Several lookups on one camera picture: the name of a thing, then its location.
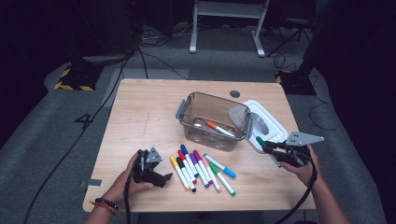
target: black floor base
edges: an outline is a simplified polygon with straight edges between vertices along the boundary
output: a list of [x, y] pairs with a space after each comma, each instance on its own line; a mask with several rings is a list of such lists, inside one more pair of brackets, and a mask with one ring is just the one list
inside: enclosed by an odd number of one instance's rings
[[59, 78], [55, 89], [94, 91], [103, 68], [103, 66], [75, 67], [69, 65]]
[[317, 95], [308, 76], [300, 76], [297, 72], [277, 71], [276, 82], [283, 87], [285, 94]]

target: gray carpet floor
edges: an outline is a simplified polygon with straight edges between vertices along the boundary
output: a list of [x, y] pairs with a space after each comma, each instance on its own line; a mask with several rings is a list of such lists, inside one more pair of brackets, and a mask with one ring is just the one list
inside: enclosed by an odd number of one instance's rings
[[[195, 54], [189, 53], [189, 35], [178, 35], [179, 38], [161, 46], [141, 47], [148, 78], [181, 79], [173, 74], [175, 69], [189, 80], [275, 82], [275, 72], [281, 68], [298, 69], [307, 46], [304, 37], [300, 41], [291, 40], [275, 59], [260, 58], [251, 39], [253, 29], [203, 30], [198, 34]], [[283, 35], [290, 32], [282, 30]], [[280, 38], [278, 31], [273, 31], [261, 39], [264, 50], [269, 51], [279, 44]], [[48, 74], [43, 85], [49, 93], [0, 150], [1, 223], [24, 221], [35, 194], [55, 167], [36, 198], [27, 223], [81, 223], [88, 215], [82, 209], [84, 184], [91, 177], [111, 105], [100, 110], [80, 138], [82, 124], [75, 119], [87, 113], [94, 115], [100, 108], [116, 83], [114, 75], [120, 71], [120, 63], [104, 68], [96, 91], [55, 90], [67, 65]], [[123, 77], [146, 78], [142, 76], [144, 69], [142, 57], [136, 52], [126, 64]], [[326, 81], [315, 69], [310, 79], [317, 97], [287, 95], [300, 131], [324, 136], [325, 141], [314, 148], [328, 184], [352, 223], [386, 223], [375, 182], [334, 112]], [[286, 213], [263, 211], [265, 223], [275, 223]], [[318, 222], [315, 210], [307, 211], [306, 217]], [[303, 220], [303, 211], [297, 211], [286, 223], [297, 220]], [[113, 219], [113, 223], [125, 221], [124, 214]]]

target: hand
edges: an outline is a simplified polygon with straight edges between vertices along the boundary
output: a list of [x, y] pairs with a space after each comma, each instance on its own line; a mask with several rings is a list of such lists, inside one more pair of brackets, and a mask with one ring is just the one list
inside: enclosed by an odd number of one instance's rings
[[[308, 145], [309, 151], [311, 153], [311, 158], [312, 161], [314, 162], [316, 168], [317, 168], [317, 172], [318, 172], [318, 178], [322, 178], [322, 173], [320, 170], [320, 164], [319, 164], [319, 160], [318, 160], [318, 156], [317, 154], [315, 154], [314, 149], [311, 147], [311, 145]], [[307, 163], [304, 166], [301, 167], [294, 167], [286, 162], [281, 162], [280, 166], [282, 166], [283, 168], [285, 168], [285, 170], [294, 173], [297, 175], [297, 177], [306, 185], [309, 185], [309, 182], [311, 180], [311, 175], [312, 175], [312, 164], [311, 162]]]
[[[128, 175], [134, 165], [134, 161], [137, 158], [137, 152], [132, 156], [129, 160], [128, 166], [122, 173], [117, 177], [116, 181], [114, 181], [113, 185], [108, 189], [108, 191], [103, 195], [103, 198], [113, 202], [120, 203], [123, 202], [123, 191], [125, 188], [125, 182], [128, 178]], [[141, 182], [135, 183], [134, 178], [131, 178], [131, 185], [129, 187], [128, 196], [131, 197], [132, 194], [138, 192], [143, 189], [151, 189], [154, 185], [151, 183]]]

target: yellow marker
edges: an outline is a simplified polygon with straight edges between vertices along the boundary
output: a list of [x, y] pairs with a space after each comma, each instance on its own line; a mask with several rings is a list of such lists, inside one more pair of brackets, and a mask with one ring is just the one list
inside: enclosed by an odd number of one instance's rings
[[177, 171], [178, 177], [180, 177], [180, 180], [181, 180], [181, 182], [182, 182], [183, 185], [184, 185], [184, 188], [185, 188], [186, 190], [190, 190], [190, 189], [191, 189], [191, 188], [190, 188], [190, 185], [189, 185], [189, 183], [187, 182], [186, 178], [184, 178], [183, 173], [181, 173], [180, 167], [178, 167], [177, 161], [176, 161], [176, 159], [175, 159], [174, 156], [171, 156], [171, 162], [172, 162], [172, 164], [174, 165], [175, 170]]

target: orange marker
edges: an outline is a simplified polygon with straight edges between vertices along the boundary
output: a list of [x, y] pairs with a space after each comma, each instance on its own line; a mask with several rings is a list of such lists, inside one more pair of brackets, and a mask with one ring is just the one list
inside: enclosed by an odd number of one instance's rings
[[224, 129], [220, 128], [217, 124], [215, 124], [214, 122], [212, 122], [210, 120], [207, 120], [206, 124], [209, 125], [209, 127], [211, 127], [212, 129], [218, 130], [220, 133], [224, 133], [228, 136], [235, 137], [235, 135], [225, 131]]

